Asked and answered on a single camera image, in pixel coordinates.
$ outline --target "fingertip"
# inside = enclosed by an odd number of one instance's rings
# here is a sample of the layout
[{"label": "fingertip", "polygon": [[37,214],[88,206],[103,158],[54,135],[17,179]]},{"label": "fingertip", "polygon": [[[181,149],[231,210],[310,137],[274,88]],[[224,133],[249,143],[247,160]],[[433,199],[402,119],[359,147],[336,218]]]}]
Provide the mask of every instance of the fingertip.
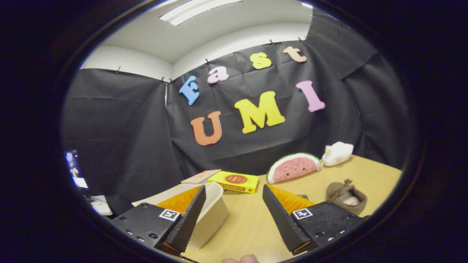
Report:
[{"label": "fingertip", "polygon": [[250,254],[250,255],[243,256],[239,262],[240,263],[258,263],[258,260],[255,257],[255,255]]}]

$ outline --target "white wall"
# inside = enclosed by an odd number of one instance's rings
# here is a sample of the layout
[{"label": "white wall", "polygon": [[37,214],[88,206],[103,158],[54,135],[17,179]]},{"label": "white wall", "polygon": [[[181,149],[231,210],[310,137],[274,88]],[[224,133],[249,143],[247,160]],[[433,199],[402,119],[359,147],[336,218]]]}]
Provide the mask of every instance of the white wall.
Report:
[{"label": "white wall", "polygon": [[213,60],[249,47],[269,44],[270,39],[273,42],[298,40],[298,37],[304,39],[309,27],[310,24],[302,23],[269,24],[225,35],[198,47],[175,62],[172,68],[173,79],[203,65],[206,63],[205,58]]},{"label": "white wall", "polygon": [[213,60],[249,47],[273,42],[304,39],[310,24],[282,23],[252,27],[222,36],[183,56],[173,65],[149,54],[120,47],[100,46],[86,59],[81,68],[102,68],[129,72],[155,79],[175,79]]},{"label": "white wall", "polygon": [[121,47],[99,46],[91,53],[81,68],[101,68],[134,73],[155,79],[169,80],[172,64],[135,50]]}]

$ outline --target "red circle logo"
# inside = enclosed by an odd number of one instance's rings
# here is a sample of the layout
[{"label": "red circle logo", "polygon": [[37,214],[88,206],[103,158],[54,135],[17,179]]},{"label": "red circle logo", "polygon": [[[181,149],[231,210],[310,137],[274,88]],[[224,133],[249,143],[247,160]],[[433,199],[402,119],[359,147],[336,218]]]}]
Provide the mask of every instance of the red circle logo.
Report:
[{"label": "red circle logo", "polygon": [[228,175],[224,178],[228,183],[245,183],[247,182],[247,177],[241,175]]}]

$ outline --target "monitor screen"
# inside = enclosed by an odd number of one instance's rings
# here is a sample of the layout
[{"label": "monitor screen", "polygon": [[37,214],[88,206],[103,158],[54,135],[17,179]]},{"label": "monitor screen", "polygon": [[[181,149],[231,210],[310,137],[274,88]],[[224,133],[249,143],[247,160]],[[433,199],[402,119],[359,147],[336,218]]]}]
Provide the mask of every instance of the monitor screen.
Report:
[{"label": "monitor screen", "polygon": [[78,164],[78,154],[76,150],[65,152],[65,160],[67,162],[68,171],[72,176],[76,186],[88,189],[88,185],[81,174],[80,165]]}]

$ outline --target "pink letter i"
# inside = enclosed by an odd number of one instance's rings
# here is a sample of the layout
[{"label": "pink letter i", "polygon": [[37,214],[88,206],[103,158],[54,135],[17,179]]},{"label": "pink letter i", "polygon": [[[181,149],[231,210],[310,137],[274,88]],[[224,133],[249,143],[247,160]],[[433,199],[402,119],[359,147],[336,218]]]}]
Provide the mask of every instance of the pink letter i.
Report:
[{"label": "pink letter i", "polygon": [[306,96],[307,102],[309,102],[308,110],[314,112],[316,110],[321,110],[325,108],[325,103],[322,102],[312,87],[312,81],[306,80],[296,84],[296,87],[302,90]]}]

